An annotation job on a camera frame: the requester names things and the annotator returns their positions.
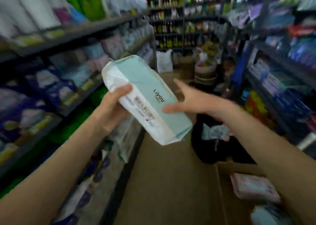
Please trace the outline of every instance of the wet wipes package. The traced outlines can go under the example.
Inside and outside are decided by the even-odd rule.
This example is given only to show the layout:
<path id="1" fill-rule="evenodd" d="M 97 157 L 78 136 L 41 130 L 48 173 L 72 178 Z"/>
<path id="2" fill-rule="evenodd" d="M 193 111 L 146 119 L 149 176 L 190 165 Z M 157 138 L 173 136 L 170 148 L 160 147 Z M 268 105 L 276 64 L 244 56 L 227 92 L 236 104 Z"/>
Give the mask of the wet wipes package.
<path id="1" fill-rule="evenodd" d="M 161 145 L 183 139 L 192 128 L 185 113 L 166 114 L 162 107 L 177 98 L 160 76 L 139 56 L 109 62 L 102 70 L 109 91 L 131 84 L 133 90 L 119 101 Z"/>

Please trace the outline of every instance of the open cardboard box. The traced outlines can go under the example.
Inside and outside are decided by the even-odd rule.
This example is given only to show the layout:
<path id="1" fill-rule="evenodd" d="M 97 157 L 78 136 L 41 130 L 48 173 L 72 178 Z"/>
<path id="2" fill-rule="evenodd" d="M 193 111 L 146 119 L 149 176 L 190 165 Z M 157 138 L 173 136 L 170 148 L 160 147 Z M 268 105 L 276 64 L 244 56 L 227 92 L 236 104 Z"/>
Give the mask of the open cardboard box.
<path id="1" fill-rule="evenodd" d="M 209 166 L 209 179 L 212 187 L 212 199 L 216 201 L 212 213 L 216 214 L 216 225 L 252 225 L 250 215 L 256 205 L 266 204 L 262 201 L 239 199 L 233 190 L 230 174 L 234 172 L 252 174 L 265 177 L 265 174 L 255 164 L 241 164 L 234 162 L 218 162 Z M 285 210 L 295 225 L 301 225 L 300 219 L 286 204 Z"/>

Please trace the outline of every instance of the pink wipes package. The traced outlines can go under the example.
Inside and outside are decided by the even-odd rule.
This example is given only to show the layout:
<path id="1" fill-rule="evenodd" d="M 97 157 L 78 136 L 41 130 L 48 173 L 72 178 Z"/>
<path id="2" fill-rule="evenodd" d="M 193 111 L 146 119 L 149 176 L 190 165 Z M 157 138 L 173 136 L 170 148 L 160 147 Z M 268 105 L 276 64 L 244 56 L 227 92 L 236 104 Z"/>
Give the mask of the pink wipes package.
<path id="1" fill-rule="evenodd" d="M 279 194 L 267 178 L 240 173 L 234 173 L 230 178 L 234 192 L 240 199 L 281 202 Z"/>

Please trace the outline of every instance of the white and green package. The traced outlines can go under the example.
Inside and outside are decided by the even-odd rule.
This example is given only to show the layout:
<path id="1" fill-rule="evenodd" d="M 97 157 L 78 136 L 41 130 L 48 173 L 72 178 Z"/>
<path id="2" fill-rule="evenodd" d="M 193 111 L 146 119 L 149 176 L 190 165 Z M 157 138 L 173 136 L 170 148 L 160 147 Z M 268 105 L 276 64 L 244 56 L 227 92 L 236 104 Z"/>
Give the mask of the white and green package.
<path id="1" fill-rule="evenodd" d="M 109 62 L 102 69 L 102 77 L 110 92 L 126 84 L 132 85 L 133 90 L 119 101 L 159 144 L 180 141 L 192 128 L 185 113 L 162 112 L 163 106 L 176 103 L 177 98 L 139 56 Z"/>

